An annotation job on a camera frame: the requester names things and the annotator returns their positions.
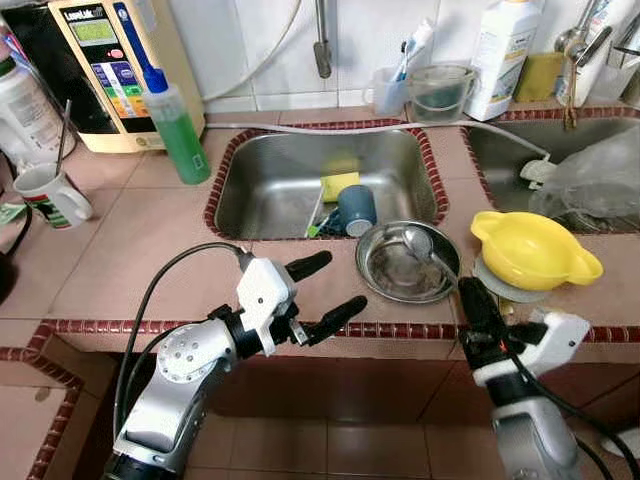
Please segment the green dish soap bottle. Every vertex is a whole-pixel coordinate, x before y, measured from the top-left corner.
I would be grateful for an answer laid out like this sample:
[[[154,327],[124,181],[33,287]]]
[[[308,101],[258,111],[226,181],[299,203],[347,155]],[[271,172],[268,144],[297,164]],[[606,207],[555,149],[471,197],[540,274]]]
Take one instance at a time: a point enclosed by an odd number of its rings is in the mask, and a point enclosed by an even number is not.
[[[147,86],[143,102],[180,182],[187,186],[204,183],[211,175],[211,168],[186,100],[177,87],[170,86],[163,70],[145,65],[142,77]]]

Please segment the cream ionizer tube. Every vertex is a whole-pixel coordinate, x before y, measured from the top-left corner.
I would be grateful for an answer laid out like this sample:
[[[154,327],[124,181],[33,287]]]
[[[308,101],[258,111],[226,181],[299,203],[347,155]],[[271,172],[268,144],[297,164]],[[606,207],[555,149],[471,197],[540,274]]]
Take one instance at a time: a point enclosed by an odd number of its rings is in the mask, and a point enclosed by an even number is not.
[[[278,51],[280,49],[280,46],[284,44],[285,38],[288,37],[289,32],[291,32],[291,29],[293,27],[293,24],[296,23],[298,14],[300,14],[301,4],[302,4],[302,0],[293,1],[291,15],[289,15],[287,22],[284,23],[284,26],[280,28],[280,31],[278,33],[278,36],[276,36],[275,38],[273,46],[271,46],[270,49],[266,51],[264,55],[261,56],[261,58],[259,59],[259,61],[257,61],[256,64],[253,64],[252,67],[248,69],[247,72],[244,73],[241,78],[237,79],[236,82],[232,84],[228,84],[228,86],[225,87],[224,90],[221,90],[215,93],[206,93],[205,96],[202,96],[202,101],[211,102],[214,100],[223,99],[223,97],[229,95],[229,93],[232,93],[238,90],[238,88],[241,87],[242,84],[251,82],[251,79],[253,77],[256,77],[256,74],[259,73],[262,68],[265,68],[265,65],[268,64],[269,61],[274,58],[276,51]]]

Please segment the steel spoon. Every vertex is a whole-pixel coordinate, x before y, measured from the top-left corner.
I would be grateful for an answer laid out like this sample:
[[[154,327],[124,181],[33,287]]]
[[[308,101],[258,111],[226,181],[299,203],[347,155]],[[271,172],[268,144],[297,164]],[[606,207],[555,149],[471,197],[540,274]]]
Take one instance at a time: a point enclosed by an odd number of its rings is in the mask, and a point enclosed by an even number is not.
[[[61,173],[61,163],[64,159],[65,145],[67,145],[67,138],[74,137],[70,132],[70,110],[72,110],[73,101],[68,99],[64,102],[63,110],[61,110],[61,124],[59,132],[58,151],[55,152],[55,169],[56,175]]]

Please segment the blue plastic mug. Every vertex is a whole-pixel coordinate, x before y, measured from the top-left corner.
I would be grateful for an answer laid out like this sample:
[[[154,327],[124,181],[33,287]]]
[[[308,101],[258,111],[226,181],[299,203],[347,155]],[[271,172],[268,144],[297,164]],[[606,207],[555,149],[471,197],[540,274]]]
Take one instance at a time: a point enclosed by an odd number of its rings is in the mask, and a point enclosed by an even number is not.
[[[378,223],[375,197],[371,189],[362,184],[343,188],[338,195],[339,233],[351,237],[361,237]]]

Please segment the white rounded floor object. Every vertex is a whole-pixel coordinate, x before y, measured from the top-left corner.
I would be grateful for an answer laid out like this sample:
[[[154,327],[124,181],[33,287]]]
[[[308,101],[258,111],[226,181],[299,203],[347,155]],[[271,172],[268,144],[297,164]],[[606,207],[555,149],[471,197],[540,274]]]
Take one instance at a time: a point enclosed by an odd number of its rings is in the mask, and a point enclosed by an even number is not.
[[[618,439],[622,440],[622,443],[625,444],[628,451],[631,452],[632,457],[635,457],[636,460],[639,460],[640,458],[639,426],[634,426],[634,428],[628,428],[622,431],[617,431],[617,433],[614,433],[614,436],[617,436]],[[609,439],[608,436],[600,436],[598,443],[599,443],[599,447],[603,448],[604,451],[607,451],[613,454],[613,456],[625,458],[625,454],[622,453],[621,449],[617,447],[617,444],[614,444],[612,442],[612,439]]]

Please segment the white printed mug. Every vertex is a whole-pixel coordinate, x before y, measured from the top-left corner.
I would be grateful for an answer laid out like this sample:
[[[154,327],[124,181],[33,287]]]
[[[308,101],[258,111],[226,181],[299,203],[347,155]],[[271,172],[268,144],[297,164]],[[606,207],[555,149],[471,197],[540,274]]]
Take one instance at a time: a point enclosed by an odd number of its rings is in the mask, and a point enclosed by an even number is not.
[[[14,179],[14,187],[52,229],[76,228],[93,216],[91,202],[54,163],[24,170]]]

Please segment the round steel bowl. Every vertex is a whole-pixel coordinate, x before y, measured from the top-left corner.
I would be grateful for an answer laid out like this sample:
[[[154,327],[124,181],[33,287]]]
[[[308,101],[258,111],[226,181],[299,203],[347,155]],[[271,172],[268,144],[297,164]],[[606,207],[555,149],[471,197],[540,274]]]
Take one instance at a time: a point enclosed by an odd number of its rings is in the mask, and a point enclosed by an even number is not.
[[[429,303],[444,300],[451,292],[444,294],[443,297],[428,297],[426,301],[411,296],[412,279],[410,273],[406,271],[407,262],[404,261],[406,250],[404,250],[402,239],[399,238],[402,221],[389,221],[389,223],[378,225],[358,238],[355,256],[358,273],[372,291],[378,292],[389,300],[411,303],[411,305],[429,305]],[[461,256],[456,246],[454,250],[460,257],[460,271],[458,271],[458,279],[460,279]]]

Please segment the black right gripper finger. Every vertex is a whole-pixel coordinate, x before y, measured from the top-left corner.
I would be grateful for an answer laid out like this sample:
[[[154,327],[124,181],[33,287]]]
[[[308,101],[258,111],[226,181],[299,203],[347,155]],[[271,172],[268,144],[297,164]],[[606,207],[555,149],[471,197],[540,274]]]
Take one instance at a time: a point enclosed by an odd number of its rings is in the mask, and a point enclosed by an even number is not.
[[[504,337],[507,333],[506,319],[492,292],[476,276],[461,276],[458,293],[468,330],[490,337]]]

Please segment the olive yellow sponge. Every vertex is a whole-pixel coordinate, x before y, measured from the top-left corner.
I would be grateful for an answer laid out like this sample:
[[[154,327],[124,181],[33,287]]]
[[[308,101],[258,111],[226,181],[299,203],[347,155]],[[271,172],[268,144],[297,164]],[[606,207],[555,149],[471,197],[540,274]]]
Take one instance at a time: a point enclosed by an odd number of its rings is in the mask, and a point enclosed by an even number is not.
[[[515,102],[543,102],[552,99],[563,70],[562,52],[539,52],[525,60],[513,93]]]

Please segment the cream black water ionizer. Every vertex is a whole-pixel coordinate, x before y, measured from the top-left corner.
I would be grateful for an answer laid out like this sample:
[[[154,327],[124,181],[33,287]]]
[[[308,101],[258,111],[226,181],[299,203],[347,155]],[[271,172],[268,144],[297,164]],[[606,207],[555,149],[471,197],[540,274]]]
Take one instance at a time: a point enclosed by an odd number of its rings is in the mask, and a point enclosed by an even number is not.
[[[0,0],[15,50],[96,154],[160,150],[143,65],[177,88],[197,133],[204,101],[179,36],[172,0]]]

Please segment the yellow plastic bowl with lugs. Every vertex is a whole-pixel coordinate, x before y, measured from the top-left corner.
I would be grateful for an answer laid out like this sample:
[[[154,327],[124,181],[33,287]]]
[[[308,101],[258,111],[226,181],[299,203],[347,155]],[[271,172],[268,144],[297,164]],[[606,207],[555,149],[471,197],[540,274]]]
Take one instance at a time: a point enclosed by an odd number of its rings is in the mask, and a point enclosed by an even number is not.
[[[476,212],[470,232],[481,243],[486,268],[526,291],[590,285],[604,273],[602,261],[570,230],[535,212]]]

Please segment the steel sink basin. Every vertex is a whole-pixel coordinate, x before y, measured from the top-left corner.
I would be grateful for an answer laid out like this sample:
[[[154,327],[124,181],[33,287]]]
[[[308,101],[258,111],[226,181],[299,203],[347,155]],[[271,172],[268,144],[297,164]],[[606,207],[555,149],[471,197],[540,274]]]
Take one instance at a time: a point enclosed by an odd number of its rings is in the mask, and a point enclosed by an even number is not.
[[[451,210],[442,174],[422,129],[303,134],[247,129],[229,142],[204,209],[206,227],[225,241],[301,241],[330,175],[358,174],[376,218],[438,225]]]
[[[634,116],[579,118],[571,131],[564,128],[561,119],[494,120],[492,124],[543,148],[548,151],[552,163],[559,163],[577,151],[635,127],[637,123],[639,119]],[[503,134],[476,127],[466,129],[466,141],[495,209],[502,212],[529,210],[529,200],[534,191],[529,188],[529,182],[520,177],[520,172],[526,163],[541,159],[541,155]],[[640,230],[637,212],[621,218],[566,214],[556,220],[575,234],[637,234]]]

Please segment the brown cabinet door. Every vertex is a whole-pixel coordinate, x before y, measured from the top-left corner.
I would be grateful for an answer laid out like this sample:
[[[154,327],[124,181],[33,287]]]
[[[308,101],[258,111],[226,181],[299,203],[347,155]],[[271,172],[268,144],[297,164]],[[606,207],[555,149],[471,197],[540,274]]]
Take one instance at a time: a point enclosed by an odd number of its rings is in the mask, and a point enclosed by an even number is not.
[[[227,417],[412,422],[453,362],[403,358],[255,357],[210,398]]]

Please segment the clear plastic bucket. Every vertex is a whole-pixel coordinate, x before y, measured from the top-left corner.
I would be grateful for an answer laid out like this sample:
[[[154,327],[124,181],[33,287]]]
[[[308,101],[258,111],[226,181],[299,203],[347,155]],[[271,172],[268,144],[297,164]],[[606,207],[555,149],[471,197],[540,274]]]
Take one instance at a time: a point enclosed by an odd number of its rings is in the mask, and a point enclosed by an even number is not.
[[[461,64],[429,64],[407,74],[408,119],[442,124],[461,119],[476,82],[474,68]]]

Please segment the white detergent bottle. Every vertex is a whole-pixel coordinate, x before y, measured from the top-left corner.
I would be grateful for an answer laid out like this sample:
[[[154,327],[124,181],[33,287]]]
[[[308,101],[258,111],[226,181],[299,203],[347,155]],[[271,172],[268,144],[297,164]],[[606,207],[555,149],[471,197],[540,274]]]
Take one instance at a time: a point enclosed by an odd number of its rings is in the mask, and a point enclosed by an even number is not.
[[[476,78],[465,113],[477,122],[506,113],[540,26],[543,0],[499,0],[481,15],[470,59]]]

